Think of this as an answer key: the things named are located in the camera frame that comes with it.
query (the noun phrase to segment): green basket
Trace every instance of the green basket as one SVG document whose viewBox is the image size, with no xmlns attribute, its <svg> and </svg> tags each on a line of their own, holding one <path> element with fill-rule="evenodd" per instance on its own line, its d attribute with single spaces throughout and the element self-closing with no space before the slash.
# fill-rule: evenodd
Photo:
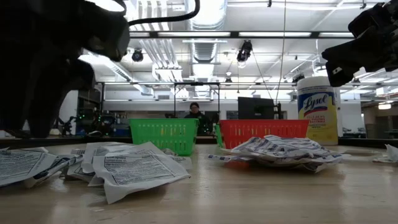
<svg viewBox="0 0 398 224">
<path fill-rule="evenodd" d="M 224 143 L 223 143 L 223 137 L 221 135 L 221 129 L 220 129 L 220 125 L 216 124 L 216 138 L 217 138 L 217 144 L 219 147 L 221 148 L 225 148 L 224 147 Z"/>
<path fill-rule="evenodd" d="M 134 144 L 152 142 L 160 149 L 169 148 L 189 156 L 197 138 L 199 119 L 130 119 Z"/>
</svg>

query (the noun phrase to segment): wooden table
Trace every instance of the wooden table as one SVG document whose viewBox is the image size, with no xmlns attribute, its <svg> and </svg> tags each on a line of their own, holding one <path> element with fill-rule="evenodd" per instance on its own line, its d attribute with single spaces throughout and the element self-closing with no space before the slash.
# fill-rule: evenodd
<svg viewBox="0 0 398 224">
<path fill-rule="evenodd" d="M 68 153 L 84 145 L 47 149 Z M 367 151 L 354 147 L 333 150 Z M 398 172 L 363 154 L 309 174 L 298 170 L 235 170 L 205 159 L 199 145 L 190 179 L 137 192 L 112 205 L 101 187 L 53 176 L 36 189 L 0 189 L 0 223 L 397 223 Z"/>
</svg>

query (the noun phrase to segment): spotlight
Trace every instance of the spotlight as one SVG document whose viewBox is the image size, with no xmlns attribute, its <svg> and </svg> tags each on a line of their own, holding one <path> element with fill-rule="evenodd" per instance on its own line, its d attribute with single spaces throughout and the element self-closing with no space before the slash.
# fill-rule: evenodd
<svg viewBox="0 0 398 224">
<path fill-rule="evenodd" d="M 226 83 L 232 83 L 231 77 L 225 78 Z"/>
<path fill-rule="evenodd" d="M 134 62 L 141 62 L 144 59 L 142 49 L 134 49 L 134 53 L 131 56 Z"/>
<path fill-rule="evenodd" d="M 292 83 L 297 83 L 298 81 L 300 81 L 304 78 L 305 78 L 304 74 L 300 73 L 293 77 Z"/>
<path fill-rule="evenodd" d="M 246 67 L 246 62 L 238 62 L 238 68 Z"/>
<path fill-rule="evenodd" d="M 241 50 L 239 50 L 238 56 L 236 57 L 236 60 L 239 62 L 246 62 L 248 58 L 250 57 L 250 52 L 253 50 L 253 46 L 251 45 L 250 40 L 245 40 Z"/>
</svg>

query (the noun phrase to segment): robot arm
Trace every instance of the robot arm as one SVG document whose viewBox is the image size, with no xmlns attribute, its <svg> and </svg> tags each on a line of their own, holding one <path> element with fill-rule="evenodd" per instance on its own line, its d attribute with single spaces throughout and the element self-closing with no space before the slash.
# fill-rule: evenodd
<svg viewBox="0 0 398 224">
<path fill-rule="evenodd" d="M 122 10 L 100 7 L 106 1 Z M 128 22 L 123 0 L 3 0 L 0 129 L 20 130 L 27 120 L 33 137 L 47 137 L 66 94 L 95 84 L 91 65 L 78 60 L 83 49 L 120 61 L 129 26 L 191 19 L 195 4 L 186 15 Z"/>
<path fill-rule="evenodd" d="M 361 67 L 367 72 L 398 68 L 398 0 L 378 3 L 362 12 L 348 25 L 355 40 L 330 47 L 322 52 L 327 61 L 330 85 L 350 82 Z"/>
</svg>

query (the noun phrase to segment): computer monitor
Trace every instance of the computer monitor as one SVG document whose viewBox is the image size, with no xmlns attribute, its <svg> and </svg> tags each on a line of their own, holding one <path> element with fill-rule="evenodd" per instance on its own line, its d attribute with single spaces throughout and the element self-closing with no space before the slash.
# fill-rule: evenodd
<svg viewBox="0 0 398 224">
<path fill-rule="evenodd" d="M 239 119 L 274 119 L 274 116 L 273 100 L 238 97 Z"/>
</svg>

